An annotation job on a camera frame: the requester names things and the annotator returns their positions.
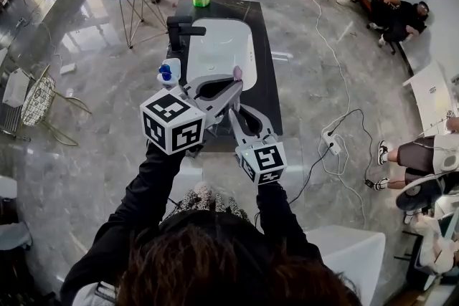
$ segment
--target pink object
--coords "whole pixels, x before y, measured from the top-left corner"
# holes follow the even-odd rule
[[[239,68],[239,65],[236,65],[232,70],[232,76],[235,80],[242,80],[242,70]]]

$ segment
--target man lying on couch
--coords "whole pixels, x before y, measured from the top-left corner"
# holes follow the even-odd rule
[[[370,27],[384,30],[378,41],[380,47],[387,42],[404,41],[410,34],[419,36],[426,28],[429,7],[423,1],[411,4],[402,0],[373,0],[371,6]]]

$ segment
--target black table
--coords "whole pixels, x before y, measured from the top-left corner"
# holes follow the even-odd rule
[[[250,27],[255,50],[255,63],[257,65],[257,82],[252,88],[242,92],[241,103],[249,105],[266,115],[270,119],[275,133],[282,135],[278,86],[275,81],[270,42],[260,3],[243,0],[211,0],[209,6],[200,8],[193,6],[192,0],[180,0],[177,4],[175,15],[191,16],[193,21],[200,18],[239,19]],[[171,52],[169,50],[167,57],[180,59],[181,78],[179,82],[180,85],[184,86],[187,83],[186,69],[190,36],[184,36],[182,40],[185,43],[184,51]]]

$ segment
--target black sleeve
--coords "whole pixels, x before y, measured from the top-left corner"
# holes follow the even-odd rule
[[[66,276],[60,291],[63,306],[70,306],[85,285],[100,281],[113,284],[122,275],[128,264],[131,241],[137,233],[158,228],[184,154],[182,151],[167,156],[149,144],[146,160],[126,188],[121,205],[99,229],[87,254]]]
[[[310,244],[287,202],[287,193],[279,183],[258,186],[257,205],[265,236],[275,244],[285,242],[289,255],[300,255],[322,263],[316,245]]]

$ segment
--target power plug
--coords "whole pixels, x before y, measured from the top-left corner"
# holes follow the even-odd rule
[[[341,152],[341,147],[336,140],[336,134],[332,135],[331,132],[326,131],[323,135],[323,140],[325,141],[326,145],[330,147],[330,151],[337,156]]]

